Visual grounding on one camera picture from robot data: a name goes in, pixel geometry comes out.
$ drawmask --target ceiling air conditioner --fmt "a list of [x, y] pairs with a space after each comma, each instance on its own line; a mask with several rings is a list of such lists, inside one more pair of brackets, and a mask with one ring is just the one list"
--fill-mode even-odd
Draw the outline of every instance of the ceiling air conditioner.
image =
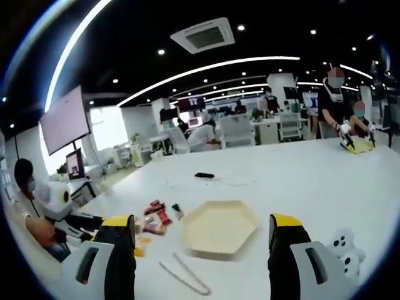
[[231, 26], [225, 17], [197, 24], [171, 35], [191, 54], [235, 43]]

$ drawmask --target white chair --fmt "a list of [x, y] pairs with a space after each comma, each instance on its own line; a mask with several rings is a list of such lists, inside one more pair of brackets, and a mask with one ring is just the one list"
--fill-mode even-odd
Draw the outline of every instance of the white chair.
[[281, 128], [279, 129], [281, 141], [288, 139], [301, 139], [301, 123], [299, 114], [286, 113], [281, 114]]
[[255, 146], [256, 139], [247, 114], [222, 117], [219, 120], [221, 128], [222, 148], [238, 146]]
[[185, 138], [185, 135], [179, 127], [169, 128], [166, 130], [172, 144], [174, 145], [174, 152], [176, 154], [184, 154], [190, 152], [190, 146]]

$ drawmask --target beige tray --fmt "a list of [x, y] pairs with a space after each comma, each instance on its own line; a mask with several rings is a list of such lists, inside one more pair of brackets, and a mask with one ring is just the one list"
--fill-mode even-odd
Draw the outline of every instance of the beige tray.
[[234, 254], [258, 227], [242, 201], [207, 201], [182, 218], [186, 249]]

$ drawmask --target white table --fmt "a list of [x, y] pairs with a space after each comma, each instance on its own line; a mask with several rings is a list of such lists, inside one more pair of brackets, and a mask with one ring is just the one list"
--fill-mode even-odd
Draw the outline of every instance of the white table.
[[[167, 187], [166, 180], [188, 182], [197, 172], [237, 178], [255, 176], [244, 186]], [[331, 242], [339, 228], [350, 228], [354, 243], [365, 250], [362, 283], [375, 270], [394, 234], [400, 209], [400, 155], [386, 146], [351, 154], [339, 139], [289, 142], [163, 157], [117, 183], [111, 194], [100, 195], [83, 210], [100, 216], [142, 216], [155, 199], [165, 201], [174, 221], [164, 237], [152, 236], [146, 257], [137, 258], [136, 299], [205, 299], [194, 294], [158, 266], [162, 260], [174, 272], [191, 280], [172, 259], [184, 261], [212, 289], [207, 299], [269, 299], [269, 215], [282, 213], [300, 219], [310, 238]], [[171, 206], [185, 213], [203, 201], [241, 199], [257, 214], [261, 227], [244, 245], [234, 262], [189, 257], [182, 248], [182, 228]]]

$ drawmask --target tv screen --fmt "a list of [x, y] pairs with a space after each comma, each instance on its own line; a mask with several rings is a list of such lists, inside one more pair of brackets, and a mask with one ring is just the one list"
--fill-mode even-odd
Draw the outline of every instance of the tv screen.
[[49, 155], [90, 133], [81, 87], [55, 101], [40, 124]]
[[169, 121], [178, 117], [178, 110], [176, 108], [160, 110], [160, 121]]
[[180, 112], [195, 111], [197, 109], [206, 108], [206, 104], [204, 103], [203, 98], [190, 98], [179, 100], [177, 106], [179, 107]]

